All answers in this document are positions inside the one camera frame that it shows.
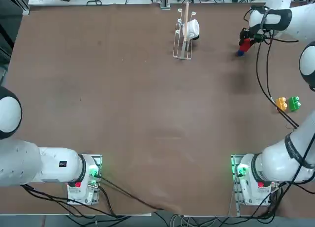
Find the metal mount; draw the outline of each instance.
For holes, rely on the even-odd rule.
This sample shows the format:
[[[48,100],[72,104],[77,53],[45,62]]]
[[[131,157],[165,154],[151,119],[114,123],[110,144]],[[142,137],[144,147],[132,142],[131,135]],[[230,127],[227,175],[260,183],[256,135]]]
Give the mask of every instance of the metal mount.
[[[79,187],[70,187],[67,185],[68,198],[84,203],[86,205],[94,205],[99,202],[99,183],[100,179],[90,175],[91,169],[96,174],[101,175],[102,170],[102,154],[91,155],[82,154],[86,161],[86,174]],[[80,205],[76,202],[68,202],[71,205]]]
[[[167,4],[166,6],[164,6],[165,4],[161,3],[160,4],[160,8],[162,10],[170,10],[171,9],[171,4]]]
[[[237,167],[240,164],[244,155],[231,155],[231,165],[232,165],[232,174],[233,174],[233,185],[234,185],[234,196],[235,196],[235,205],[236,205],[236,214],[241,216],[241,206],[244,204],[244,197],[242,193],[242,188],[240,181],[237,178]]]
[[[162,0],[162,2],[160,4],[160,8],[162,10],[170,10],[171,9],[171,5],[168,3],[168,0]]]
[[[13,3],[15,3],[19,8],[22,9],[23,15],[28,15],[30,13],[30,7],[27,4],[27,1],[25,0],[10,0]]]

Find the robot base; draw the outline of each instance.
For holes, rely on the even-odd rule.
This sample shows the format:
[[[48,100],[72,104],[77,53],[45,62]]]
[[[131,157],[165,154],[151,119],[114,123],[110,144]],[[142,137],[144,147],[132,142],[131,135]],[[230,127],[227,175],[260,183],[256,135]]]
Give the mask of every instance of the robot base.
[[[91,174],[100,175],[102,167],[102,155],[82,154],[86,162],[85,176],[81,183],[76,183],[75,187],[67,184],[68,198],[84,203],[86,205],[97,204],[99,200],[99,178]],[[71,205],[80,205],[79,203],[68,201]]]
[[[267,187],[261,186],[261,184],[254,179],[251,168],[253,157],[254,154],[244,155],[240,164],[237,166],[237,174],[244,198],[243,203],[253,206],[268,206],[269,199],[264,199],[271,192],[271,185]]]

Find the wooden stick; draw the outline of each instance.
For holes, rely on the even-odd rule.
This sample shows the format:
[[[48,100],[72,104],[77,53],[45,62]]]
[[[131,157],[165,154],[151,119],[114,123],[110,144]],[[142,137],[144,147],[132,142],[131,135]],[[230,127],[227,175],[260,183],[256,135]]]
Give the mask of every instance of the wooden stick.
[[[184,31],[184,40],[187,40],[187,23],[188,23],[188,9],[189,9],[189,2],[186,2],[186,9],[185,9],[185,31]]]

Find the green block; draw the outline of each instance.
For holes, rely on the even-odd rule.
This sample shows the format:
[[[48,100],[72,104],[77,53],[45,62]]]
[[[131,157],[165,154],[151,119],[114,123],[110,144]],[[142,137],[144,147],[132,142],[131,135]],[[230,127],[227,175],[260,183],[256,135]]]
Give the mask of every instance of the green block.
[[[290,111],[296,111],[301,107],[300,98],[299,97],[290,97],[287,100],[287,104]]]

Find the lego block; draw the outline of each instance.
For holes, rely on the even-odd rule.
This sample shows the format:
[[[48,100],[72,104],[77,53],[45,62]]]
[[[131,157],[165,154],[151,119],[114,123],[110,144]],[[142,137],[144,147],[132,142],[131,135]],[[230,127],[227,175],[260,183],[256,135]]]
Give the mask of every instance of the lego block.
[[[287,103],[285,97],[279,97],[275,101],[277,107],[279,107],[281,110],[286,110],[287,109]]]
[[[290,111],[297,111],[301,106],[300,98],[299,97],[290,97],[288,99],[288,105],[289,105]]]

